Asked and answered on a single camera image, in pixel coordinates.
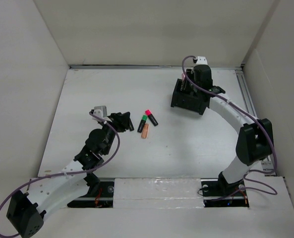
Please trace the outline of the blue cap black highlighter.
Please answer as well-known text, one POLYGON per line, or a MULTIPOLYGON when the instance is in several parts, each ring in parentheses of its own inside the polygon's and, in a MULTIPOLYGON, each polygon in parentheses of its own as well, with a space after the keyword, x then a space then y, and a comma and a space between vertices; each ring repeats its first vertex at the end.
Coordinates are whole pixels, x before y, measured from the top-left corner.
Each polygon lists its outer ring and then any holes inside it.
POLYGON ((129 120, 129 130, 130 130, 130 131, 134 131, 134 126, 133 126, 131 120, 129 120))

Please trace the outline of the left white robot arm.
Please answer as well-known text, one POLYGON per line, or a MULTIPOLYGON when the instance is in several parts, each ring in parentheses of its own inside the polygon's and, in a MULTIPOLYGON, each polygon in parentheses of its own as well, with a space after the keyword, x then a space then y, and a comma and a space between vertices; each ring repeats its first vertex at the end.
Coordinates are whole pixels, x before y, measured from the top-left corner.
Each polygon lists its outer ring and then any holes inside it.
POLYGON ((104 164, 113 141, 130 129, 130 112, 102 117, 96 110, 90 115, 101 125, 92 130, 85 145, 58 176, 46 176, 38 188, 23 193, 17 190, 10 197, 6 217, 22 238, 30 238, 45 220, 62 206, 83 195, 94 196, 100 180, 94 171, 104 164))

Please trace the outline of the green cap black highlighter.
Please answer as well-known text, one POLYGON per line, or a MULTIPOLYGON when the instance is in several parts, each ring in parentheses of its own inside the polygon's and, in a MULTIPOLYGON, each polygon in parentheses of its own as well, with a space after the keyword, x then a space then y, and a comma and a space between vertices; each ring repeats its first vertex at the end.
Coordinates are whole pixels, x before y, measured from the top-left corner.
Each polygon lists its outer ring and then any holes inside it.
POLYGON ((145 126, 145 123, 146 123, 147 118, 148 117, 146 115, 143 115, 142 116, 141 121, 139 123, 138 130, 137 130, 138 133, 141 133, 142 132, 142 130, 143 130, 144 126, 145 126))

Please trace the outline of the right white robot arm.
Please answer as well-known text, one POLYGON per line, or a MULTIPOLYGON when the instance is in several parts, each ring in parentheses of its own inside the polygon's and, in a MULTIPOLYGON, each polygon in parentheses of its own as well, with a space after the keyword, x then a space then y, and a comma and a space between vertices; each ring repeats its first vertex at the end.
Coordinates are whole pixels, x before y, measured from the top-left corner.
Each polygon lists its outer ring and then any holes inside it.
POLYGON ((192 69, 183 69, 180 92, 195 101, 200 115, 206 109, 219 114, 238 134, 235 158, 220 174, 217 189, 222 195, 229 195, 252 170, 253 165, 274 154, 272 124, 268 119, 258 119, 247 113, 226 94, 225 90, 213 84, 208 65, 198 64, 192 69))

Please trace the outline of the orange translucent highlighter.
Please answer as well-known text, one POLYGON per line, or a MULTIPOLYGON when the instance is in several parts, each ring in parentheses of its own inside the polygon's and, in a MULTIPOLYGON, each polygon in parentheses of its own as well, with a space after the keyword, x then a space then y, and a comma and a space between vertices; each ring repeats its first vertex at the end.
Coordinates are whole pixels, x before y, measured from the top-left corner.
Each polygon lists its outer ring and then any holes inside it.
POLYGON ((148 132, 149 132, 149 124, 146 123, 143 127, 142 132, 141 132, 141 138, 146 139, 148 136, 148 132))

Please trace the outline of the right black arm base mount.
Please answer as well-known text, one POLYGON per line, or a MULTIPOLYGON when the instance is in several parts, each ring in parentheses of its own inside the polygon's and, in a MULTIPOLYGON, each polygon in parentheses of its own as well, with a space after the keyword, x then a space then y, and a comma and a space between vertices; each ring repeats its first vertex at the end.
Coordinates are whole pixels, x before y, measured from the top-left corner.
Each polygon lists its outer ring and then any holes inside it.
POLYGON ((220 173, 218 178, 202 179, 197 193, 203 197, 205 208, 249 207, 246 191, 239 190, 242 186, 243 179, 228 184, 220 173))

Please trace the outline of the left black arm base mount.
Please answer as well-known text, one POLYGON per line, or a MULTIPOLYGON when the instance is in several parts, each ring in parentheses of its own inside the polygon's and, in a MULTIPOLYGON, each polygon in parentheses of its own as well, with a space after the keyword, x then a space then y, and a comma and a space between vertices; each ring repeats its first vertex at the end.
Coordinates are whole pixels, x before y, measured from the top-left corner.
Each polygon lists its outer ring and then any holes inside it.
POLYGON ((113 208, 115 178, 101 178, 98 185, 67 204, 68 208, 113 208))

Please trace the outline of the pink cap black highlighter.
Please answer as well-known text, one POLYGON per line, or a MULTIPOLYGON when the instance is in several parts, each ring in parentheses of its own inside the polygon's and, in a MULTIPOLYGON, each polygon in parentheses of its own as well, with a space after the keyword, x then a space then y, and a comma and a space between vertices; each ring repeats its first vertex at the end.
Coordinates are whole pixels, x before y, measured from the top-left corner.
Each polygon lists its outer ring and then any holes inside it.
POLYGON ((151 123, 153 124, 153 126, 157 126, 158 122, 155 119, 155 117, 153 116, 153 114, 151 113, 150 110, 146 110, 145 111, 146 116, 149 118, 149 120, 151 121, 151 123))

